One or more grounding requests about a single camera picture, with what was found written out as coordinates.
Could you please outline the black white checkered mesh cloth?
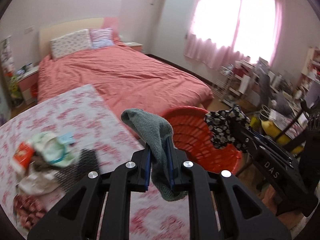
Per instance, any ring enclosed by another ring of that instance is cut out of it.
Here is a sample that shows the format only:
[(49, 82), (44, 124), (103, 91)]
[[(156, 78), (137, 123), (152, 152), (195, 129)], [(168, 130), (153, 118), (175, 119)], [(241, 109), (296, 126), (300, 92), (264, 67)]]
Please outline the black white checkered mesh cloth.
[(59, 186), (64, 193), (67, 193), (89, 172), (100, 173), (99, 161), (95, 149), (82, 149), (77, 163), (71, 164), (55, 174)]

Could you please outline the black floral fabric piece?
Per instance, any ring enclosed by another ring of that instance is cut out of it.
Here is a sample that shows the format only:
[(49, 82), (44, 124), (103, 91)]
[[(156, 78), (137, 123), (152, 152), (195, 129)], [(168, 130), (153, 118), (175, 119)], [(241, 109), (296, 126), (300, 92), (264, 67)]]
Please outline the black floral fabric piece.
[(247, 153), (247, 143), (240, 134), (241, 128), (249, 129), (250, 119), (239, 105), (229, 110), (210, 111), (205, 114), (204, 122), (212, 133), (210, 142), (215, 149), (223, 150), (232, 144), (238, 151)]

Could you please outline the grey green sock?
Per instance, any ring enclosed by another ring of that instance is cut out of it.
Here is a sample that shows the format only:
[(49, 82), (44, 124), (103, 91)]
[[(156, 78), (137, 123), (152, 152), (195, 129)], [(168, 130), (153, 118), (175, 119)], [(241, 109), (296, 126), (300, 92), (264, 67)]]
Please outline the grey green sock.
[(171, 124), (159, 115), (137, 108), (123, 111), (121, 120), (150, 147), (152, 153), (151, 180), (161, 197), (167, 202), (185, 198), (187, 192), (172, 191), (168, 182), (169, 172), (165, 141), (173, 136)]

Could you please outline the yellow bag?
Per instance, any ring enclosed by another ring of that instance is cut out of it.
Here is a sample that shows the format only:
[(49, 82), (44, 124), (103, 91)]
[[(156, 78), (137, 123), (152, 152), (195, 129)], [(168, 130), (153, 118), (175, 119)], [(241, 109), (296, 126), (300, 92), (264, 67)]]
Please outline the yellow bag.
[[(287, 118), (273, 109), (269, 109), (263, 105), (262, 109), (259, 111), (259, 119), (263, 131), (275, 139), (291, 122), (290, 118)], [(302, 132), (302, 128), (299, 124), (293, 124), (284, 135), (276, 140), (276, 143), (280, 146), (285, 146), (293, 139), (295, 139)]]

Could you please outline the mint green baby cap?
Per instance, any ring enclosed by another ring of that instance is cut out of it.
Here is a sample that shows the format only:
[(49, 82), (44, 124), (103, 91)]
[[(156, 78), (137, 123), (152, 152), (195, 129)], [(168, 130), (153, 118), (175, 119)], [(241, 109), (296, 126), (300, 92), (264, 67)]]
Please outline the mint green baby cap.
[(35, 152), (45, 163), (65, 168), (75, 162), (71, 146), (75, 143), (72, 133), (57, 135), (53, 132), (41, 132), (32, 136), (29, 141)]

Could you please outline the red paper cup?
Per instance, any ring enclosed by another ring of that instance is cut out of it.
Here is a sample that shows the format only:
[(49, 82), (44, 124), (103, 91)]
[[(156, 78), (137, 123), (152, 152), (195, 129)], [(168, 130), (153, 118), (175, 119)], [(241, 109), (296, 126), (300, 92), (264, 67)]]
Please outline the red paper cup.
[(35, 150), (30, 143), (20, 143), (11, 160), (11, 166), (13, 170), (17, 174), (24, 175), (29, 167), (34, 153)]

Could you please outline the orange plastic laundry basket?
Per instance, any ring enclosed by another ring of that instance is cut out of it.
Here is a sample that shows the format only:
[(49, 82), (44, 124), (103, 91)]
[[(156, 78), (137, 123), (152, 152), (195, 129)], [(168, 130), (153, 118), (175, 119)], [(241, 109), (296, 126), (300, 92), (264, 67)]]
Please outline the orange plastic laundry basket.
[(233, 145), (223, 150), (214, 148), (212, 132), (204, 122), (208, 111), (194, 106), (176, 107), (162, 114), (172, 126), (174, 145), (186, 153), (189, 160), (205, 170), (220, 173), (228, 170), (236, 174), (241, 166), (242, 153)]

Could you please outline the floral pink white tablecloth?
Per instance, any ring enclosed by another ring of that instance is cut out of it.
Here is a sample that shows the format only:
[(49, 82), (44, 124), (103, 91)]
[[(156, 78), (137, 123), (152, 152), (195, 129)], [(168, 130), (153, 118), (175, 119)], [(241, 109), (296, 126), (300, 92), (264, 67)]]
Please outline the floral pink white tablecloth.
[[(142, 149), (138, 140), (108, 108), (90, 85), (70, 90), (17, 115), (1, 127), (1, 226), (14, 231), (14, 239), (26, 239), (14, 214), (17, 175), (10, 162), (20, 143), (41, 132), (72, 133), (73, 155), (95, 149), (101, 172), (113, 171)], [(188, 200), (165, 201), (157, 188), (133, 193), (130, 207), (131, 239), (189, 239)]]

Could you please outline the red mesh wastebasket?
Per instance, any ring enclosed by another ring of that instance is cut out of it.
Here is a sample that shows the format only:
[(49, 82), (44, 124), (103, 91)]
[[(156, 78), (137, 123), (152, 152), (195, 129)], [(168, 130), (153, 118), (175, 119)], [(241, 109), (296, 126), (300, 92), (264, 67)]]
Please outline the red mesh wastebasket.
[(37, 98), (37, 95), (38, 95), (38, 84), (37, 83), (35, 83), (31, 86), (30, 93), (33, 98), (35, 98), (35, 99)]

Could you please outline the pink white nightstand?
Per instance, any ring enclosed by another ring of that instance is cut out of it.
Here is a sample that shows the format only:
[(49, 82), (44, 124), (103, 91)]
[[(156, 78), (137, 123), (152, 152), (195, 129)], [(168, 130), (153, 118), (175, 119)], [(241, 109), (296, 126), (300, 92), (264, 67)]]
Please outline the pink white nightstand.
[(24, 73), (18, 78), (18, 86), (21, 90), (23, 99), (26, 105), (30, 105), (37, 101), (30, 93), (30, 88), (33, 84), (38, 83), (39, 67), (35, 66), (31, 71)]

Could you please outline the white mug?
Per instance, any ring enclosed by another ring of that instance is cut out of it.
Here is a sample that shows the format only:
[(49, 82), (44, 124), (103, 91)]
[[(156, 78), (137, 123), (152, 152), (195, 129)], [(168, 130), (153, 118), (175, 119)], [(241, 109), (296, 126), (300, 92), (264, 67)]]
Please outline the white mug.
[(33, 63), (29, 63), (25, 65), (25, 72), (29, 72), (34, 67)]

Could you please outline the pink window curtain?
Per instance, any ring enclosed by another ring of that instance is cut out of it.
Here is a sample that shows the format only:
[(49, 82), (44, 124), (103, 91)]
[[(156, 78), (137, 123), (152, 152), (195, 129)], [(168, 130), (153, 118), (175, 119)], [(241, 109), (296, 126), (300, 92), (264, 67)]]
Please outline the pink window curtain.
[(216, 69), (259, 58), (272, 63), (285, 0), (196, 0), (184, 55)]

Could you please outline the floral white pillow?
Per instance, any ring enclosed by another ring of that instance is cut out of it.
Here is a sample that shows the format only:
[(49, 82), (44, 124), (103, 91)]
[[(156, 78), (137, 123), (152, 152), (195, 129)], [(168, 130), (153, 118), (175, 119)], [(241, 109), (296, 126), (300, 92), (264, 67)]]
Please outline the floral white pillow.
[(88, 29), (75, 31), (50, 40), (50, 50), (54, 60), (90, 49), (92, 49), (92, 42)]

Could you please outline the far side nightstand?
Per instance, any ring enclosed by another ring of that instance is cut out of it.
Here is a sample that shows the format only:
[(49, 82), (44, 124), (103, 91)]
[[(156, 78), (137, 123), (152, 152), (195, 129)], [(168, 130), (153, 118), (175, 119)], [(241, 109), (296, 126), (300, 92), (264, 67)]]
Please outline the far side nightstand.
[(129, 41), (129, 42), (124, 42), (124, 44), (138, 52), (142, 52), (143, 50), (143, 45), (137, 42)]

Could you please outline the beige pink headboard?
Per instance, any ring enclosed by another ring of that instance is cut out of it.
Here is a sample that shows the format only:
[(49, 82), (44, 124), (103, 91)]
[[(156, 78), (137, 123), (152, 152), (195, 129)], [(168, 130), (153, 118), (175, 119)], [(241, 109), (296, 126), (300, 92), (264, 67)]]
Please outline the beige pink headboard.
[(82, 29), (112, 28), (113, 36), (119, 34), (119, 19), (117, 17), (86, 18), (59, 23), (39, 30), (39, 55), (40, 59), (50, 54), (50, 40), (60, 36), (80, 31)]

